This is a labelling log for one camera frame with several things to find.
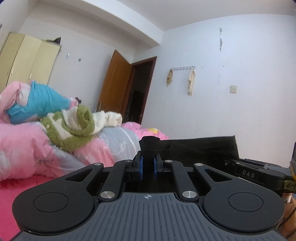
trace wardrobe door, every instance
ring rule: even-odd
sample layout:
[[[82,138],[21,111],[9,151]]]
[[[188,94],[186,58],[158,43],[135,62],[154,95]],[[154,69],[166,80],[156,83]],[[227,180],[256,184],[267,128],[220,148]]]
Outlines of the wardrobe door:
[[[17,52],[10,71],[8,83],[19,81],[27,83],[30,72],[42,41],[26,35]]]
[[[47,85],[54,62],[61,46],[43,41],[38,50],[30,73],[30,80]]]
[[[6,87],[13,62],[24,37],[24,34],[11,33],[3,46],[0,54],[0,92]]]

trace crosshair symbol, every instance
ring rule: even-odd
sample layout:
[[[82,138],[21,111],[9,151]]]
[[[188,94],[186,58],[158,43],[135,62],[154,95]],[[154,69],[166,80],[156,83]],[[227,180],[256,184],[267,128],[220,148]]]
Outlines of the crosshair symbol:
[[[150,198],[152,198],[152,196],[149,195],[149,194],[147,194],[147,195],[145,195],[145,196],[143,196],[143,197],[146,198],[146,199],[150,199]]]

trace circular black cover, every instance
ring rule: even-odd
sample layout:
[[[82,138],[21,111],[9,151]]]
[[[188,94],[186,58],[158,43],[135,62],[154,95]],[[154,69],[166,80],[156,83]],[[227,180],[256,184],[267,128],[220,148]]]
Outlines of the circular black cover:
[[[92,213],[92,196],[78,182],[50,181],[28,189],[16,197],[13,215],[21,229],[42,234],[68,231]]]
[[[203,209],[228,230],[259,233],[279,224],[284,204],[273,191],[235,178],[215,183],[203,200]]]

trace green and white fuzzy clothing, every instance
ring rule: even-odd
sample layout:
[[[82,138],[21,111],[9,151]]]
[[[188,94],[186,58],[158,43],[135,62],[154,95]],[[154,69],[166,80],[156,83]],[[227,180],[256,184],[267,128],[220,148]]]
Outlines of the green and white fuzzy clothing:
[[[89,108],[79,105],[70,110],[48,113],[41,123],[47,136],[61,150],[71,152],[88,142],[107,126],[120,126],[121,114],[115,112],[91,113]]]

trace beige cloth hanging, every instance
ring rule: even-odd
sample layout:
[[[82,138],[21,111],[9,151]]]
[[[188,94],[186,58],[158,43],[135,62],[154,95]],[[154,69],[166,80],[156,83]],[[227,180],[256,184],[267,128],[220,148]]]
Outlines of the beige cloth hanging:
[[[172,82],[172,78],[173,78],[173,71],[170,69],[167,77],[167,86]]]
[[[188,95],[192,95],[194,79],[195,79],[195,72],[194,72],[194,69],[191,69],[189,79],[188,79],[188,88],[187,88]]]

